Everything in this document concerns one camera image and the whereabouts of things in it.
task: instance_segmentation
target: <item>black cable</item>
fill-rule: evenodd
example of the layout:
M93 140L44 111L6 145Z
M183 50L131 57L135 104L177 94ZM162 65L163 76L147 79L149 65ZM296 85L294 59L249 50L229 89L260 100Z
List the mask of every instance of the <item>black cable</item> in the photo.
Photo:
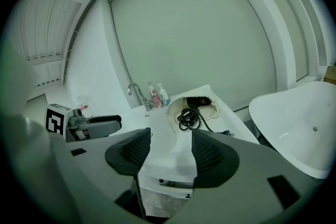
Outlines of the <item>black cable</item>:
M183 109L181 111L181 115L177 117L177 120L180 122L179 123L179 128L182 131L186 131L188 129L192 129L192 127L196 124L198 121L198 126L194 129L198 129L201 127L201 119L203 120L205 126L210 132L214 132L213 130L210 129L210 127L206 124L205 119L203 116L200 114L199 110L197 108L194 108L193 106Z

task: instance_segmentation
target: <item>white bathtub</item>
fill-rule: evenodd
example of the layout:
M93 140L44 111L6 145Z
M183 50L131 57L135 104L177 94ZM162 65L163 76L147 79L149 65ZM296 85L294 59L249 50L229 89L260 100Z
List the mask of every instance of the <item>white bathtub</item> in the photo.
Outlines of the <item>white bathtub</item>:
M263 95L249 106L251 118L267 141L309 176L324 179L336 149L336 86L311 82Z

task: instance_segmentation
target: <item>soap bottle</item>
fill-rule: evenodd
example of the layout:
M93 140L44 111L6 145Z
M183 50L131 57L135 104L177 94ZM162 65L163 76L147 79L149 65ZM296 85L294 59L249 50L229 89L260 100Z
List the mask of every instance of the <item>soap bottle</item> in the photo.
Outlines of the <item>soap bottle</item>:
M148 89L151 92L151 96L152 96L152 99L153 99L153 102L154 102L154 106L156 108L161 108L162 104L161 104L161 101L160 101L160 97L159 97L158 93L156 92L156 89L155 89L155 87L154 87L154 85L151 81L148 82Z
M157 86L159 87L159 94L160 94L161 100L163 101L163 105L164 106L169 105L170 99L169 99L169 96L166 90L162 88L162 83L158 84Z

